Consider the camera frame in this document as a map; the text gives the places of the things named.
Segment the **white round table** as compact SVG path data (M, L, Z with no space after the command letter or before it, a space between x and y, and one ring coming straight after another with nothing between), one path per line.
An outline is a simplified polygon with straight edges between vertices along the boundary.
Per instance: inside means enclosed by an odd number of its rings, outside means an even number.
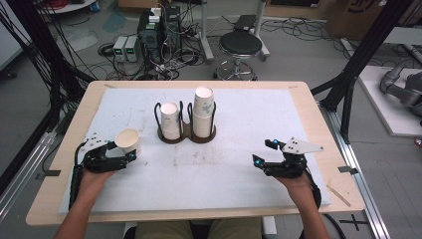
M36 10L42 14L61 14L89 7L97 0L39 0Z

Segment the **black laptop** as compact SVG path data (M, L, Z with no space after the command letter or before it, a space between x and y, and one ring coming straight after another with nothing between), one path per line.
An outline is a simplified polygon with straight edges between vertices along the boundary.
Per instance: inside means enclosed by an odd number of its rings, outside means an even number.
M235 31L249 31L255 24L255 15L241 15L234 25Z

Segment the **white table leg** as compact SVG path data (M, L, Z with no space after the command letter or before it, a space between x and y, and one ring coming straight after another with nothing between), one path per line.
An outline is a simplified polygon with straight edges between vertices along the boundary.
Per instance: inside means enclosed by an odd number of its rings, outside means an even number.
M264 216L262 218L262 230L265 239L276 239L278 232L274 216Z

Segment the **short stack of paper cups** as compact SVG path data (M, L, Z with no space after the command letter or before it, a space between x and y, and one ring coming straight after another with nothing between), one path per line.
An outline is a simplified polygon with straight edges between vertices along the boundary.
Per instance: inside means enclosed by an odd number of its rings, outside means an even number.
M160 108L161 131L168 140L176 140L181 137L179 108L176 103L164 103Z

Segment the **white paper cup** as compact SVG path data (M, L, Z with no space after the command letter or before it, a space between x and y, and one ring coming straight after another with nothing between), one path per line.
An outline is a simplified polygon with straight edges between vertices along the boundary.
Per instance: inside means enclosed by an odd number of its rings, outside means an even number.
M114 143L124 153L133 152L138 155L140 152L140 135L134 128L126 128L120 131L114 138Z

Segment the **white stand leg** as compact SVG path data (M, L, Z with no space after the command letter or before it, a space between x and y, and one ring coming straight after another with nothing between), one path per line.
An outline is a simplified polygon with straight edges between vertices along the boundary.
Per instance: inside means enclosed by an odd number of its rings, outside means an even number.
M205 62L211 64L214 61L214 55L207 38L207 0L201 0L201 30L199 40Z
M261 29L262 24L264 20L264 13L266 8L267 0L259 0L258 10L257 10L257 19L256 19L256 25L253 31L253 34L261 41L262 48L260 51L260 56L263 61L266 61L270 56L270 52L268 48L266 47L264 41L261 38Z

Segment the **brown wire cup holder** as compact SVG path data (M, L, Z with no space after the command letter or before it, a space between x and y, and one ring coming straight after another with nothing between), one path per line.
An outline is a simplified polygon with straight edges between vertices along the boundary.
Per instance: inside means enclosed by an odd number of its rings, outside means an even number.
M162 103L156 103L155 106L154 106L154 117L155 117L155 122L157 124L157 136L161 141L163 141L165 143L169 143L169 144L176 144L178 142L181 142L185 138L189 138L191 141L193 141L195 143L207 143L207 142L210 142L211 140L213 140L214 137L216 136L217 128L216 128L216 125L214 123L214 117L215 117L215 113L216 113L216 105L215 104L214 104L214 112L213 112L213 119L212 119L211 135L208 136L208 137L198 137L193 131L193 103L189 103L187 105L188 122L186 122L184 120L184 116L183 116L184 104L183 104L183 102L179 102L179 104L177 106L179 108L181 137L179 139L176 139L176 140L166 139L163 136L162 131L161 131L160 108L161 108L162 105L163 105Z

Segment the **person's left hand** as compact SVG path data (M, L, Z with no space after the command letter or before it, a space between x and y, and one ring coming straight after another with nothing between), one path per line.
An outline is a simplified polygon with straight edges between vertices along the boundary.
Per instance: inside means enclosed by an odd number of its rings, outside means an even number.
M103 190L106 181L113 175L113 171L93 173L88 170L84 170L78 199L84 201L94 201Z

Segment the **black round stool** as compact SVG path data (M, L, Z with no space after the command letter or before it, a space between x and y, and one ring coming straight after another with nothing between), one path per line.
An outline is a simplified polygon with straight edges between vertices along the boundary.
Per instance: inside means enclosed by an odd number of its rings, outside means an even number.
M223 81L256 81L253 68L245 60L255 58L262 49L261 40L245 31L233 31L224 34L219 41L219 48L231 60L222 62L214 71L213 78Z

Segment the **thin wooden stick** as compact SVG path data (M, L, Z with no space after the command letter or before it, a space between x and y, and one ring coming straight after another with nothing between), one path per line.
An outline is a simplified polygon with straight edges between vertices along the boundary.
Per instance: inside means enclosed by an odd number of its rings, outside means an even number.
M329 189L339 200L341 200L347 207L350 207L351 204L334 188L332 188L330 185L326 186L327 189Z

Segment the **grey power supply unit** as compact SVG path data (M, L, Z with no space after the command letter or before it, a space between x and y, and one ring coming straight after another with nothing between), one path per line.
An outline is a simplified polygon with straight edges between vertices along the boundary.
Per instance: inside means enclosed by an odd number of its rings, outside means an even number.
M140 52L139 43L136 36L129 36L125 43L126 57L129 62L136 62Z
M127 57L125 53L125 43L127 41L127 38L125 36L120 36L115 41L112 49L114 53L115 60L117 62L126 62Z

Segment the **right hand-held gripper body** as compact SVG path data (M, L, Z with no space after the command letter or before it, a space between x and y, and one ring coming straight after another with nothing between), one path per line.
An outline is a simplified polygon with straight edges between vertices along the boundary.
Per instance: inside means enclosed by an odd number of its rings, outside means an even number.
M323 147L296 137L292 137L281 150L284 160L282 162L265 162L263 171L268 176L282 178L300 177L308 169L305 154L323 151Z

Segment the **brown cardboard box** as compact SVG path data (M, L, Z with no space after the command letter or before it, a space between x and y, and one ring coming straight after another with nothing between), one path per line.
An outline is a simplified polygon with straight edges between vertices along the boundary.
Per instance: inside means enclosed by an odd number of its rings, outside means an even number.
M325 29L332 38L362 40L389 0L335 0Z

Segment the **aluminium rail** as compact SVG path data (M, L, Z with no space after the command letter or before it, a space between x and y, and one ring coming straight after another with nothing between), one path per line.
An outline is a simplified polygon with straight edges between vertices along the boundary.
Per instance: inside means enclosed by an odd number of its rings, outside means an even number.
M351 169L351 176L357 185L358 191L364 202L364 214L372 231L374 239L391 239L387 227L377 208L376 202L371 194L368 184L365 180L363 171L359 165L357 157L352 146L346 142L340 134L340 118L336 112L329 112L324 108L319 108L333 138L339 148L339 151L345 161L345 164Z
M56 137L57 134L55 132L45 132L35 145L30 147L29 154L24 157L23 165L0 196L0 223L6 218L10 209L47 155Z

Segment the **black tape cross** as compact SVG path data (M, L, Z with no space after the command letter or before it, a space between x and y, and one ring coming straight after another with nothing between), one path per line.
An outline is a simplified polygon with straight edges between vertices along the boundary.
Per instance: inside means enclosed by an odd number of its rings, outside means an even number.
M340 219L339 222L342 223L342 224L353 225L356 231L360 230L360 228L359 228L360 225L367 225L368 224L367 221L357 220L354 214L351 214L350 219Z

